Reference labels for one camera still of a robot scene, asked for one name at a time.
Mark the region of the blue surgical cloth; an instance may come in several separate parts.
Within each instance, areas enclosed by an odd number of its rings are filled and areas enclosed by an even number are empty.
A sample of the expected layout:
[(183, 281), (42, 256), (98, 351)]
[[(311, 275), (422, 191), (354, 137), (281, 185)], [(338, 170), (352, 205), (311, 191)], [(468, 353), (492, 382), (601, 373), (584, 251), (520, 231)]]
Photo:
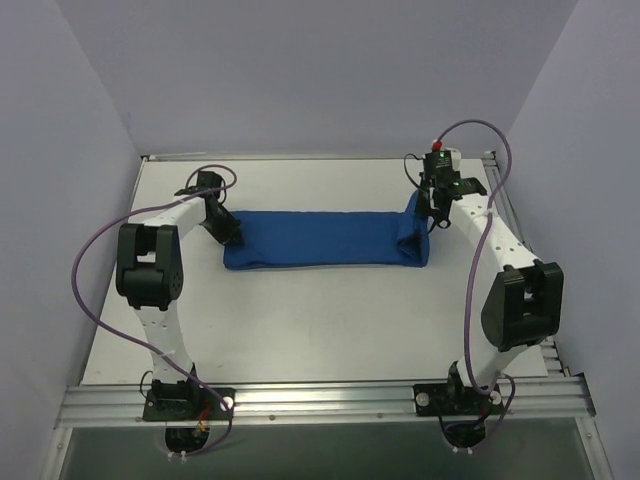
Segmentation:
[(421, 268), (430, 256), (418, 195), (396, 211), (238, 211), (243, 243), (224, 248), (233, 271), (342, 265)]

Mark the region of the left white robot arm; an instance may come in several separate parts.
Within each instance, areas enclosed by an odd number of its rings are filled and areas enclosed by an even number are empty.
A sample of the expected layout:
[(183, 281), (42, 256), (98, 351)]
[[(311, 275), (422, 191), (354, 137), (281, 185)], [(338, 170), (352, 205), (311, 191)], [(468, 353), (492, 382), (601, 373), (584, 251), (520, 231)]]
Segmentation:
[(184, 286), (181, 240), (204, 228), (222, 246), (244, 243), (241, 222), (223, 205), (228, 187), (223, 177), (200, 169), (170, 205), (140, 222), (120, 226), (116, 255), (116, 290), (139, 318), (152, 346), (153, 402), (165, 401), (179, 419), (194, 417), (203, 389), (193, 381), (195, 363), (184, 344), (178, 299)]

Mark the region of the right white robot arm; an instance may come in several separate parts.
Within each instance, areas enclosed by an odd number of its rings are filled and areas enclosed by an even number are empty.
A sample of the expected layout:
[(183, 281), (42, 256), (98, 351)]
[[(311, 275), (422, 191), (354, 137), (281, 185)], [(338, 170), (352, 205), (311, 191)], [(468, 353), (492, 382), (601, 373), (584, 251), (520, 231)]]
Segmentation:
[(474, 250), (463, 356), (443, 390), (447, 406), (464, 413), (520, 355), (558, 332), (564, 273), (527, 249), (497, 212), (494, 193), (477, 178), (463, 177), (450, 151), (435, 144), (422, 162), (417, 213), (438, 228), (456, 227)]

